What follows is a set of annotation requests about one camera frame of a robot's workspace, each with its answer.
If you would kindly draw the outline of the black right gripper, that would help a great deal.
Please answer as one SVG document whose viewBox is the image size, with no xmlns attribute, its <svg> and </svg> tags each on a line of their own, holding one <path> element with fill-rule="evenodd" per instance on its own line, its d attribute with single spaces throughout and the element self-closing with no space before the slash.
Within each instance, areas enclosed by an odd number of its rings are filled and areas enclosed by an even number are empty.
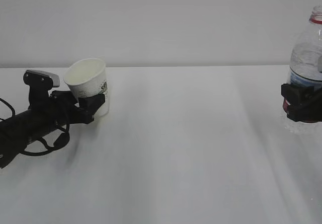
<svg viewBox="0 0 322 224">
<path fill-rule="evenodd" d="M 283 110 L 294 122 L 321 122 L 321 88 L 281 85 Z"/>
</svg>

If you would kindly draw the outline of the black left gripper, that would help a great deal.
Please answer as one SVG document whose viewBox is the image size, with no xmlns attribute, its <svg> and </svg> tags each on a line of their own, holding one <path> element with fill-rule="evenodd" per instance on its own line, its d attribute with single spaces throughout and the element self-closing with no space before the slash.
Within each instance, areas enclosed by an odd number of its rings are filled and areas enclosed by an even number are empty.
<svg viewBox="0 0 322 224">
<path fill-rule="evenodd" d="M 94 115 L 105 103 L 104 94 L 77 99 L 71 91 L 54 90 L 50 97 L 63 110 L 69 124 L 89 124 L 93 122 Z"/>
</svg>

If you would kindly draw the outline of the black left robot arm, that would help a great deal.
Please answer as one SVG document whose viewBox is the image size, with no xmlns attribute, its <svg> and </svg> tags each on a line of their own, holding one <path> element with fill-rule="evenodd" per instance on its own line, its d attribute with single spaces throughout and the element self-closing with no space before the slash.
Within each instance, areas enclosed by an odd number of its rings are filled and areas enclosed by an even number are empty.
<svg viewBox="0 0 322 224">
<path fill-rule="evenodd" d="M 72 124 L 89 124 L 105 95 L 76 99 L 71 91 L 53 91 L 28 110 L 1 121 L 1 168 L 19 155 L 39 157 L 64 148 Z"/>
</svg>

